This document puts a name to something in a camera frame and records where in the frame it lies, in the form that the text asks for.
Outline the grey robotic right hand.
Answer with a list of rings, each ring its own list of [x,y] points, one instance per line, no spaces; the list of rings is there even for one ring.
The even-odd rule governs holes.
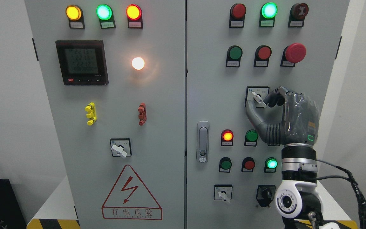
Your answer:
[[[320,111],[309,96],[278,87],[261,102],[269,107],[284,106],[281,122],[270,123],[257,113],[254,101],[247,100],[247,117],[263,142],[268,145],[315,144]]]

